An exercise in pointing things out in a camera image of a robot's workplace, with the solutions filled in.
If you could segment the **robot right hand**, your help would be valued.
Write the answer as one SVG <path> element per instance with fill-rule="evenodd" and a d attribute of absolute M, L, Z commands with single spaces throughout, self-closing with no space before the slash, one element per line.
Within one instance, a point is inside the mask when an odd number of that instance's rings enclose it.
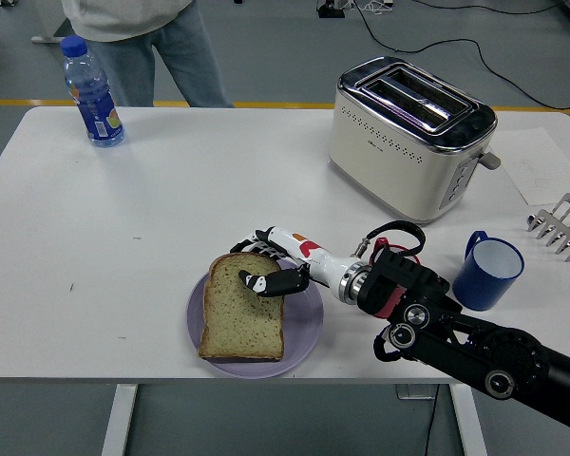
<path fill-rule="evenodd" d="M 280 227 L 256 230 L 231 251 L 259 253 L 272 259 L 288 258 L 295 263 L 293 269 L 275 273 L 239 272 L 244 285 L 262 297 L 300 293 L 314 281 L 328 287 L 340 301 L 352 305 L 356 302 L 353 287 L 357 278 L 370 270 L 357 256 L 336 257 L 314 241 Z"/>

